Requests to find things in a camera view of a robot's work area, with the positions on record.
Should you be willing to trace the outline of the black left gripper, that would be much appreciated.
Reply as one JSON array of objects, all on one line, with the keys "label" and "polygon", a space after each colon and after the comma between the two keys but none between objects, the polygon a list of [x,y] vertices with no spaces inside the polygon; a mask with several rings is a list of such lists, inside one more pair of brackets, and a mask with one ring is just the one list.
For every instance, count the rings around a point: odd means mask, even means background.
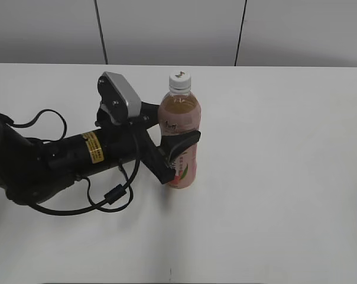
[{"label": "black left gripper", "polygon": [[159,104],[142,102],[138,117],[122,125],[106,123],[99,126],[101,148],[110,167],[139,160],[160,183],[166,184],[174,179],[174,169],[170,166],[176,158],[199,142],[201,132],[193,130],[183,134],[164,135],[161,137],[160,152],[147,131],[158,125],[159,107]]}]

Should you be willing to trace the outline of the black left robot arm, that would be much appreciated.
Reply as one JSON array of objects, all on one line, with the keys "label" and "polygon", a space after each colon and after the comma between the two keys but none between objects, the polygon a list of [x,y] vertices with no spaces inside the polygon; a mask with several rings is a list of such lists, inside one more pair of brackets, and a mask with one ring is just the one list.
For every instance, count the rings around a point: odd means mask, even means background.
[{"label": "black left robot arm", "polygon": [[158,123],[158,106],[122,125],[98,111],[96,129],[58,140],[23,137],[20,126],[0,114],[0,188],[18,205],[40,204],[75,182],[118,167],[143,163],[162,184],[175,177],[173,161],[200,139],[200,132],[164,135],[156,146],[148,130]]}]

